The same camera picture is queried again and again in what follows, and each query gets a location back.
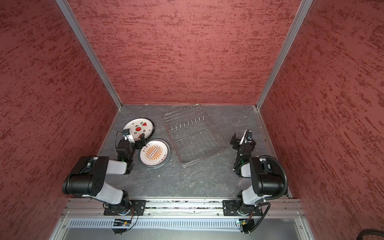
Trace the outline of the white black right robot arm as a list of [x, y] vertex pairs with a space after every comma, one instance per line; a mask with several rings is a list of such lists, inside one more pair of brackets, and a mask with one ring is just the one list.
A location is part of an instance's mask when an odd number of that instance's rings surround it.
[[251, 186], [237, 195], [235, 210], [246, 216], [269, 200], [276, 200], [288, 193], [288, 176], [282, 164], [270, 155], [252, 156], [256, 142], [246, 130], [241, 138], [233, 135], [230, 145], [237, 151], [233, 166], [240, 178], [251, 179]]

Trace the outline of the circuit board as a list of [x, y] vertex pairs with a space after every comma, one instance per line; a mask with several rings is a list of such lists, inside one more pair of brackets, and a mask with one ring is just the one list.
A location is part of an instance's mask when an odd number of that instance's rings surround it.
[[128, 229], [131, 227], [132, 220], [114, 219], [112, 223], [113, 229]]
[[240, 232], [244, 234], [249, 234], [255, 227], [255, 221], [253, 219], [239, 220], [237, 224], [240, 229]]

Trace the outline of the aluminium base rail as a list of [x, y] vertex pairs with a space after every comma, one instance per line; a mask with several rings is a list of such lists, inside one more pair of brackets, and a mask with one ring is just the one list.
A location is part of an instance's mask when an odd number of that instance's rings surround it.
[[62, 240], [70, 229], [108, 229], [114, 219], [132, 220], [128, 229], [166, 230], [215, 230], [240, 232], [239, 220], [260, 218], [265, 221], [292, 220], [294, 231], [300, 240], [312, 240], [314, 235], [304, 214], [299, 199], [283, 197], [272, 201], [270, 207], [254, 208], [251, 214], [239, 215], [235, 200], [217, 198], [142, 198], [132, 199], [133, 214], [115, 215], [104, 208], [104, 204], [90, 199], [69, 199], [53, 240]]

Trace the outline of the aluminium left corner post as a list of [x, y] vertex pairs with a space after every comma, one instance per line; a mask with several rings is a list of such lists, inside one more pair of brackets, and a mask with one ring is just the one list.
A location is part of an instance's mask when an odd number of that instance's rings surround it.
[[105, 85], [107, 91], [109, 92], [110, 96], [112, 97], [113, 101], [115, 102], [117, 108], [119, 110], [123, 107], [123, 102], [121, 101], [118, 93], [116, 92], [115, 88], [113, 87], [113, 84], [108, 77], [106, 71], [104, 70], [99, 58], [97, 57], [95, 51], [93, 50], [88, 38], [86, 37], [86, 34], [84, 33], [81, 25], [79, 24], [78, 20], [75, 17], [75, 14], [73, 13], [68, 1], [65, 0], [56, 0], [57, 5], [59, 6], [61, 12], [63, 13], [65, 19], [69, 23], [72, 31], [74, 32], [75, 36], [79, 40], [80, 44], [82, 45], [85, 53], [87, 54], [89, 60], [91, 61], [92, 65], [94, 66], [96, 72], [98, 73], [99, 77], [101, 78], [103, 84]]

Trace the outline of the left circuit board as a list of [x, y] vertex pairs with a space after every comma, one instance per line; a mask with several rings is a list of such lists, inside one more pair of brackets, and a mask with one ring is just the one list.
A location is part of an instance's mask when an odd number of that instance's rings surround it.
[[114, 219], [112, 223], [113, 229], [128, 229], [131, 227], [132, 220]]

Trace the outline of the right circuit board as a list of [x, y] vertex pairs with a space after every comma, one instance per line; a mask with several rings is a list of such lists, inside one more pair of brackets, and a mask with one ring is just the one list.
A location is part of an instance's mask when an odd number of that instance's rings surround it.
[[249, 234], [255, 227], [255, 221], [253, 219], [239, 220], [237, 224], [240, 229], [240, 232], [244, 234]]

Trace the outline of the aluminium right corner post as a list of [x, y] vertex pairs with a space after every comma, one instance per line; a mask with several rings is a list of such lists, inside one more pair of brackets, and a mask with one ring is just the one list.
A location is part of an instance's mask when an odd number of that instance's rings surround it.
[[300, 3], [300, 6], [297, 10], [297, 13], [293, 19], [293, 22], [290, 26], [290, 29], [286, 35], [286, 38], [283, 42], [283, 45], [279, 51], [279, 54], [277, 56], [277, 59], [273, 65], [273, 68], [270, 72], [270, 75], [267, 79], [267, 82], [263, 88], [263, 91], [256, 103], [256, 110], [257, 111], [260, 111], [261, 108], [262, 108], [262, 105], [264, 103], [264, 101], [266, 100], [267, 98], [267, 95], [280, 71], [280, 68], [282, 67], [284, 61], [285, 61], [285, 58], [304, 22], [304, 19], [307, 15], [307, 13], [309, 12], [309, 9], [311, 7], [313, 3], [313, 0], [302, 0], [301, 3]]

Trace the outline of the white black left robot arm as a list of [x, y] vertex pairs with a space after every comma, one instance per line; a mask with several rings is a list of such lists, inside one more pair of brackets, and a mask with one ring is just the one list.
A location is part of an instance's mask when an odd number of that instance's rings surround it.
[[115, 215], [133, 214], [135, 208], [128, 193], [112, 187], [105, 182], [105, 178], [106, 175], [129, 175], [134, 166], [135, 150], [145, 145], [145, 134], [139, 135], [137, 141], [128, 135], [116, 145], [117, 160], [105, 156], [80, 157], [63, 183], [63, 193], [100, 201], [107, 211]]

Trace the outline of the aluminium corner post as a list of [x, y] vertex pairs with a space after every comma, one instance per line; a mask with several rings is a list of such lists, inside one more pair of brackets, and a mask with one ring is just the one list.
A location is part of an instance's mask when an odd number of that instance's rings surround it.
[[266, 100], [267, 98], [267, 95], [280, 71], [280, 68], [282, 67], [284, 61], [285, 61], [285, 58], [304, 22], [304, 19], [307, 15], [307, 13], [309, 12], [309, 9], [311, 7], [313, 3], [313, 0], [302, 0], [301, 3], [300, 3], [300, 6], [297, 10], [297, 13], [293, 19], [293, 22], [290, 26], [290, 29], [286, 35], [286, 38], [283, 42], [283, 45], [279, 51], [279, 54], [277, 56], [277, 59], [273, 65], [273, 68], [270, 72], [270, 75], [267, 79], [267, 82], [263, 88], [263, 91], [256, 103], [256, 110], [257, 111], [260, 111], [261, 108], [262, 108], [262, 105], [264, 103], [264, 101]]
[[89, 60], [91, 61], [92, 65], [94, 66], [96, 72], [98, 73], [99, 77], [101, 78], [103, 84], [105, 85], [107, 91], [109, 92], [110, 96], [112, 97], [113, 101], [115, 102], [117, 108], [119, 110], [123, 107], [123, 102], [121, 101], [118, 93], [116, 92], [115, 88], [113, 87], [113, 84], [108, 77], [106, 71], [104, 70], [99, 58], [97, 57], [95, 51], [93, 50], [88, 38], [86, 37], [86, 34], [84, 33], [81, 25], [79, 24], [78, 20], [75, 17], [75, 14], [73, 13], [68, 1], [65, 0], [56, 0], [57, 5], [59, 6], [61, 12], [63, 13], [65, 19], [69, 23], [72, 31], [74, 32], [75, 36], [79, 40], [80, 44], [82, 45], [85, 53], [87, 54]]

